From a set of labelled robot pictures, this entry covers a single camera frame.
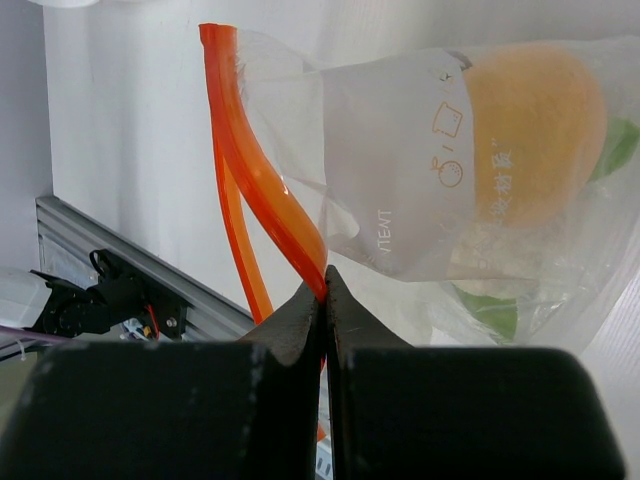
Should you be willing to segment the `aluminium mounting rail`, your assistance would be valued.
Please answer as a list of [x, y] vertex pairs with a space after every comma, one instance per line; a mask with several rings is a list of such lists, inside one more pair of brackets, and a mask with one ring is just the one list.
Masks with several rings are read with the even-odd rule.
[[88, 287], [99, 278], [90, 254], [106, 250], [181, 299], [176, 314], [154, 308], [161, 327], [181, 331], [179, 340], [236, 340], [253, 328], [245, 310], [57, 197], [38, 198], [36, 217], [41, 270]]

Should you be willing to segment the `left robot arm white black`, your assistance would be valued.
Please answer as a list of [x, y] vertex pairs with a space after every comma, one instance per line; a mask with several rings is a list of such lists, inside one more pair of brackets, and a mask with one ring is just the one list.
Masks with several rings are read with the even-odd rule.
[[51, 296], [46, 281], [28, 271], [2, 267], [0, 283], [1, 325], [15, 329], [33, 327]]

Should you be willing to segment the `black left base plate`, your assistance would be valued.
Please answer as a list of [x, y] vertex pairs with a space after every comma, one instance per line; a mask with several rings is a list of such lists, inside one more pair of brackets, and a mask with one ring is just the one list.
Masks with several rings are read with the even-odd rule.
[[106, 249], [91, 251], [89, 260], [98, 273], [98, 283], [88, 288], [36, 274], [46, 281], [51, 296], [32, 331], [74, 338], [84, 333], [106, 334], [111, 327], [136, 319], [147, 339], [182, 337], [186, 300]]

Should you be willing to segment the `clear zip bag orange zipper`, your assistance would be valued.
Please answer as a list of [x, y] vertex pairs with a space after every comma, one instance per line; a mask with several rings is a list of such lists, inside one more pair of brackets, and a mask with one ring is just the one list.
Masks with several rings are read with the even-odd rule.
[[[276, 269], [316, 298], [334, 264], [409, 342], [583, 347], [639, 267], [639, 40], [427, 48], [330, 65], [273, 37], [199, 28], [224, 225], [256, 322], [283, 300]], [[452, 253], [476, 215], [474, 119], [464, 72], [498, 47], [543, 43], [582, 60], [609, 123], [585, 187], [528, 230], [536, 296], [500, 342], [454, 291]]]

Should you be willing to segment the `orange fruit with leaf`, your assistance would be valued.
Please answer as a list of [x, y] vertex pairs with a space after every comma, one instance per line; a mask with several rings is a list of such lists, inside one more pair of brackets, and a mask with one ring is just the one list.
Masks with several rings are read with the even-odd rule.
[[590, 180], [609, 112], [596, 75], [555, 45], [498, 47], [464, 72], [474, 119], [476, 215], [492, 225], [541, 226]]

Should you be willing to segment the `white cauliflower with green leaves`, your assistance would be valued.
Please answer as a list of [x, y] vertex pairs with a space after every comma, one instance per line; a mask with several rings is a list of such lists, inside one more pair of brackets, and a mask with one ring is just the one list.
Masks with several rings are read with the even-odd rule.
[[463, 306], [500, 342], [515, 339], [519, 307], [533, 299], [541, 246], [530, 231], [473, 223], [452, 253], [451, 284]]

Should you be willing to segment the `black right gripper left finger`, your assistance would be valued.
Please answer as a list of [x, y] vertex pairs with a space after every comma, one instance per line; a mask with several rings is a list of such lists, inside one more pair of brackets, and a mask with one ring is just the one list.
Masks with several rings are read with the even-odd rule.
[[5, 479], [311, 479], [320, 307], [306, 286], [226, 342], [83, 342], [39, 360]]

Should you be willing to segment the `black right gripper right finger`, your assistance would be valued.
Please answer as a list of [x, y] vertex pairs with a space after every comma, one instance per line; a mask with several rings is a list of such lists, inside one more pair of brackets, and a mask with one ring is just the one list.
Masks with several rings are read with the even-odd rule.
[[582, 364], [531, 347], [414, 347], [326, 272], [338, 479], [621, 479]]

